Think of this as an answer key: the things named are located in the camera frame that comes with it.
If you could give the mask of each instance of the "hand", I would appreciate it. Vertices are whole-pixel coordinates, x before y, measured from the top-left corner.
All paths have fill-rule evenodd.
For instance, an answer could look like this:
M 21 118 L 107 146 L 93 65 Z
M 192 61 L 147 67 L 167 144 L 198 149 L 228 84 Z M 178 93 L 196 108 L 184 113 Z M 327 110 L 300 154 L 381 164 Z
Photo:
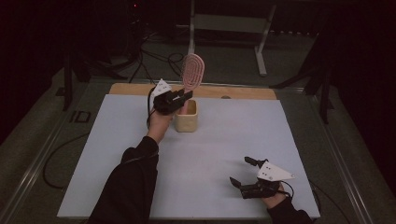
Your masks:
M 157 144 L 159 144 L 163 140 L 174 114 L 162 115 L 158 111 L 153 112 L 153 110 L 151 110 L 150 114 L 148 133 L 146 136 L 154 139 Z
M 282 184 L 279 185 L 279 189 L 284 191 Z M 283 193 L 276 193 L 274 196 L 269 198 L 262 198 L 262 201 L 265 203 L 268 209 L 271 209 L 277 206 L 279 203 L 283 202 L 286 199 L 286 195 Z

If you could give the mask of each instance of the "beige container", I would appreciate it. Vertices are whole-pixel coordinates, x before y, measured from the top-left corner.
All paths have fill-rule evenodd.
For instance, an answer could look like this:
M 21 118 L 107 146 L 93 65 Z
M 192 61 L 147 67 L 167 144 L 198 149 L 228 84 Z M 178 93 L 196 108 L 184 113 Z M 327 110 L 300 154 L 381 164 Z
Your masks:
M 186 115 L 175 114 L 175 129 L 180 133 L 193 133 L 198 127 L 198 104 L 189 100 Z

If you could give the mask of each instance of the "gray floor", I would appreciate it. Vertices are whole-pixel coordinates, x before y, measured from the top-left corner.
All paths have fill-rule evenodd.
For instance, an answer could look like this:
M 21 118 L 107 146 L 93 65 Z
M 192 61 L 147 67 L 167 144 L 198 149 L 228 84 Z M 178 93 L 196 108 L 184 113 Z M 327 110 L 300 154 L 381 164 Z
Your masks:
M 297 74 L 314 39 L 299 35 L 270 35 L 264 48 L 268 77 L 259 77 L 251 46 L 232 46 L 198 42 L 196 51 L 205 61 L 205 83 L 248 85 L 266 88 Z M 168 56 L 187 52 L 183 41 L 149 41 L 143 49 Z M 153 79 L 179 81 L 168 63 L 144 56 L 144 65 Z M 130 77 L 137 64 L 120 73 Z M 141 69 L 134 82 L 147 82 L 147 73 Z M 79 139 L 60 147 L 47 166 L 51 183 L 66 187 L 74 172 L 85 140 L 93 125 L 103 97 L 112 83 L 108 77 L 94 77 L 88 84 L 75 83 L 75 100 L 69 111 L 62 111 L 63 98 L 55 92 L 63 85 L 62 71 L 53 78 L 53 85 L 35 104 L 0 147 L 0 207 L 1 223 L 82 223 L 84 220 L 57 218 L 64 189 L 50 188 L 40 173 L 37 160 L 50 154 L 76 137 Z M 347 223 L 339 209 L 351 223 L 396 223 L 396 200 L 364 145 L 355 125 L 332 88 L 329 125 L 318 118 L 318 102 L 314 96 L 301 92 L 306 80 L 290 88 L 277 91 L 299 149 L 308 178 L 315 183 L 313 191 L 319 197 L 321 218 L 316 223 Z M 74 111 L 89 111 L 88 123 L 70 122 Z M 32 185 L 23 180 L 29 179 Z M 22 191 L 20 183 L 32 186 Z M 269 223 L 257 221 L 155 221 L 152 223 Z

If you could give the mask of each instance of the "black sleeve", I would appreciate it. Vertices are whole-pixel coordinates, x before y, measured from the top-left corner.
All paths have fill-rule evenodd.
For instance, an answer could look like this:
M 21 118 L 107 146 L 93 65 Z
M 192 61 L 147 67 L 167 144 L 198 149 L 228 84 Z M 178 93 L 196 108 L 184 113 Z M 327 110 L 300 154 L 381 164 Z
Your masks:
M 313 223 L 312 219 L 304 210 L 297 211 L 291 199 L 286 198 L 277 206 L 267 209 L 273 224 L 309 224 Z
M 128 148 L 108 178 L 88 224 L 147 223 L 157 180 L 158 155 L 126 162 L 145 152 L 157 152 L 157 143 L 145 136 L 136 148 Z

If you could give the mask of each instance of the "human arm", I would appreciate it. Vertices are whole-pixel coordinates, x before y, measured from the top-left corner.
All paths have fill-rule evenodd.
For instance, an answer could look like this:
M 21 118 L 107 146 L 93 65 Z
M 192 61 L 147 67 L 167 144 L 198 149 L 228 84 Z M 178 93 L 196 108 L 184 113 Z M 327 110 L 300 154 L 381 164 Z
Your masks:
M 88 224 L 147 223 L 157 180 L 158 144 L 163 140 L 172 115 L 154 112 L 147 135 L 130 147 L 113 170 L 94 207 Z
M 291 198 L 283 193 L 277 193 L 273 197 L 262 198 L 267 206 L 268 214 L 274 224 L 310 224 L 312 219 L 304 210 L 296 210 L 291 203 Z

